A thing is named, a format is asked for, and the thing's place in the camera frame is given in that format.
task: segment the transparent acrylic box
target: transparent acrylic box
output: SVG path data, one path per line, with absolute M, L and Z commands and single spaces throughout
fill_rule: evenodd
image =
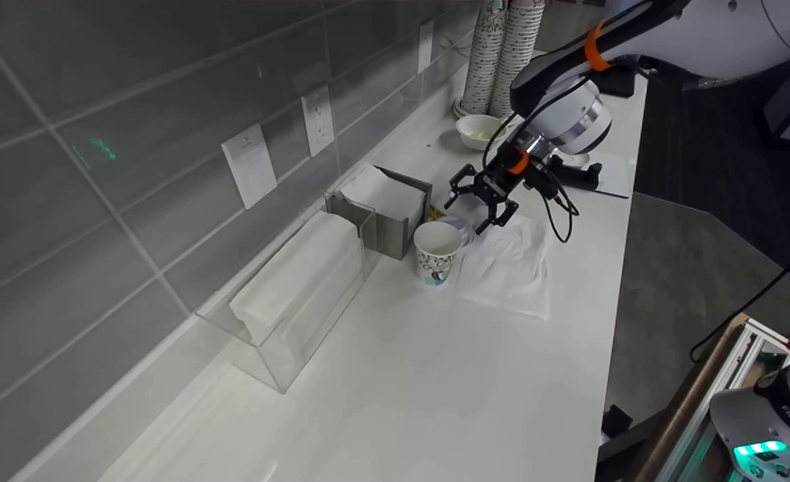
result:
M 263 257 L 248 261 L 243 269 L 239 269 L 224 289 L 220 289 L 200 311 L 199 316 L 215 323 L 217 328 L 229 333 L 227 343 L 227 358 L 248 371 L 252 376 L 263 380 L 264 386 L 286 392 L 286 387 L 295 383 L 295 376 L 304 368 L 304 363 L 312 358 L 319 346 L 327 340 L 327 333 L 340 321 L 347 301 L 357 297 L 361 281 L 371 273 L 377 261 L 377 250 L 366 249 L 366 242 L 374 242 L 374 213 L 363 213 L 361 218 L 350 217 L 347 221 L 357 225 L 358 238 L 363 242 L 358 269 L 357 269 L 357 289 L 350 289 L 343 300 L 334 301 L 331 313 L 327 317 L 312 316 L 292 316 L 278 321 L 271 333 L 260 343 L 252 340 L 248 328 L 241 317 L 229 311 L 229 300 L 286 246 L 286 240 L 311 218 L 312 210 L 303 217 L 303 221 L 286 228 Z

